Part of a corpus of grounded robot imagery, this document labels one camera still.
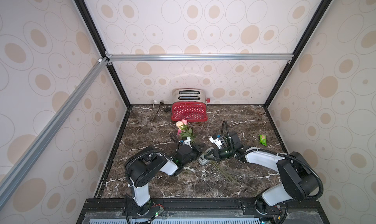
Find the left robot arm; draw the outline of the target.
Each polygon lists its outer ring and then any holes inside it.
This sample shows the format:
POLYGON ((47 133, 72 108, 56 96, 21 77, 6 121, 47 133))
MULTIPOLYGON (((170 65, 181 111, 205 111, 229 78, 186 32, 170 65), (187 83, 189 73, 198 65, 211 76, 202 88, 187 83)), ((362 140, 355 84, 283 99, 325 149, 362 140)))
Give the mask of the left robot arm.
POLYGON ((149 182, 157 173, 178 176, 187 164, 198 160, 205 145, 180 141, 176 153, 170 157, 148 146, 128 159, 124 169, 134 204, 143 207, 150 201, 149 182))

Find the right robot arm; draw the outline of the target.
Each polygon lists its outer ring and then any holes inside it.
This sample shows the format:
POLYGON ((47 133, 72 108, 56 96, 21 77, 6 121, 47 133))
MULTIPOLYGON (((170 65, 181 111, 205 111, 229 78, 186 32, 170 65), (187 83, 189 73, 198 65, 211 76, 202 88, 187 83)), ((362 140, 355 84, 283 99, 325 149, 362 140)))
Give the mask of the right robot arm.
POLYGON ((278 172, 281 182, 256 197, 255 206, 261 214, 281 202, 316 200, 323 195, 322 180, 298 152, 284 154, 250 147, 240 141, 236 132, 230 132, 227 136, 214 135, 210 142, 216 147, 208 149, 201 156, 204 160, 220 161, 234 157, 278 172))

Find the pink rose bouquet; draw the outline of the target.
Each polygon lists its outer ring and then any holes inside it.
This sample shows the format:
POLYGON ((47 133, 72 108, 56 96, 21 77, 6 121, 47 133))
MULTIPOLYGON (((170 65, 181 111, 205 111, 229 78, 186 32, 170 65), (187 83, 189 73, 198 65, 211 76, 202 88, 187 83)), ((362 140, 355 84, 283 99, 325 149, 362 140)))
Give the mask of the pink rose bouquet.
MULTIPOLYGON (((187 136, 189 136, 191 138, 191 145, 193 145, 194 143, 196 143, 196 141, 195 141, 196 135, 193 133, 193 129, 188 125, 187 120, 183 119, 183 120, 177 122, 176 126, 178 128, 178 137, 180 138, 180 140, 179 140, 180 146, 183 145, 182 142, 181 142, 181 140, 184 137, 187 137, 187 136)), ((219 135, 221 135, 221 136, 229 136, 229 132, 230 131, 229 131, 229 128, 228 128, 228 123, 227 123, 227 121, 224 120, 222 122, 221 132, 220 132, 219 135)), ((215 168, 217 168, 219 170, 219 172, 228 181, 230 181, 230 182, 235 182, 236 181, 229 173, 227 173, 224 169, 221 169, 214 162, 215 161, 210 161, 209 163, 212 164, 215 168)))

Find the white tape dispenser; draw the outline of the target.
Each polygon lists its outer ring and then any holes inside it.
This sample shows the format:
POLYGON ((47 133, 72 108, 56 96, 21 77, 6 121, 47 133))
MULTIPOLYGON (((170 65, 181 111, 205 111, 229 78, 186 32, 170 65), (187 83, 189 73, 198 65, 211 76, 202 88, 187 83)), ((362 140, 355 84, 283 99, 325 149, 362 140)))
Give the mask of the white tape dispenser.
POLYGON ((201 164, 202 166, 208 164, 210 161, 213 161, 213 156, 209 155, 208 159, 205 158, 206 155, 209 154, 213 150, 213 147, 209 147, 206 151, 204 151, 201 156, 198 158, 198 163, 201 164))

